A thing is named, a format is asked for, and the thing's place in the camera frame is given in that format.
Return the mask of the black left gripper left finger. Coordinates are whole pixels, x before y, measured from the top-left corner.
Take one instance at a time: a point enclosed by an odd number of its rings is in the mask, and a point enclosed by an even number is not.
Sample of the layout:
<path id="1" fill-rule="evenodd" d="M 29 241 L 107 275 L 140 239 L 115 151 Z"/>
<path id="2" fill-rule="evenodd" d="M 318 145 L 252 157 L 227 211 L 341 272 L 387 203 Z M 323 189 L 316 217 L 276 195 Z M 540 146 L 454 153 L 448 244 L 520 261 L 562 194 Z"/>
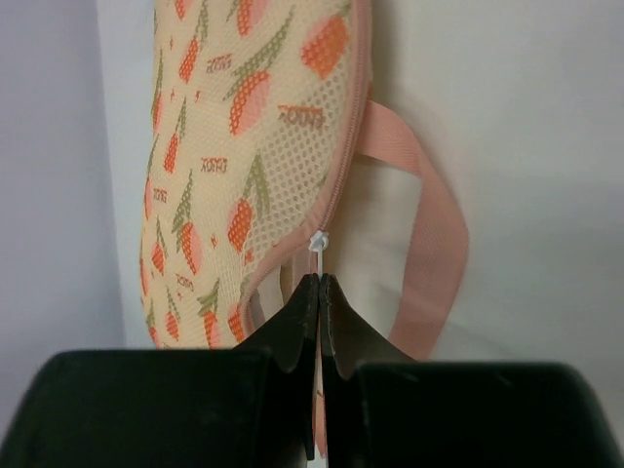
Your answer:
<path id="1" fill-rule="evenodd" d="M 303 467 L 315 455 L 320 281 L 231 349 L 81 350 L 36 373 L 5 467 Z"/>

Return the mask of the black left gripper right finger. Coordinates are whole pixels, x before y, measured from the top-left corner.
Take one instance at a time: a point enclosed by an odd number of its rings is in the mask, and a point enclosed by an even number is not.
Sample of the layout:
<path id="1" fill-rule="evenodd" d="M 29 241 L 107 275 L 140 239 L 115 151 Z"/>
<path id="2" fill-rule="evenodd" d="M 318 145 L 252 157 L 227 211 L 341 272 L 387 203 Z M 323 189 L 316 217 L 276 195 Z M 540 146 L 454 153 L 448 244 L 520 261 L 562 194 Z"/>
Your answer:
<path id="1" fill-rule="evenodd" d="M 593 389 L 553 362 L 417 362 L 319 287 L 331 467 L 619 467 Z"/>

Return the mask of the pink mesh laundry bag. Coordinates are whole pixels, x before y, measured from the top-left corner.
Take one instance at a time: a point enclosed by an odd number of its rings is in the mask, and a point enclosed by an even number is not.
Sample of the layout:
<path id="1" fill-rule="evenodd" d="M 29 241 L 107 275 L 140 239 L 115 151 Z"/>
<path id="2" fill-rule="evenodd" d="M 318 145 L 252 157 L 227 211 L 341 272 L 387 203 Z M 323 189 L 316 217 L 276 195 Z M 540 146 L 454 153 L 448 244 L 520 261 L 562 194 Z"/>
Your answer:
<path id="1" fill-rule="evenodd" d="M 390 340 L 427 357 L 468 254 L 463 216 L 405 121 L 370 97 L 368 1 L 159 1 L 139 270 L 160 349 L 224 348 L 323 269 L 355 154 L 420 182 Z"/>

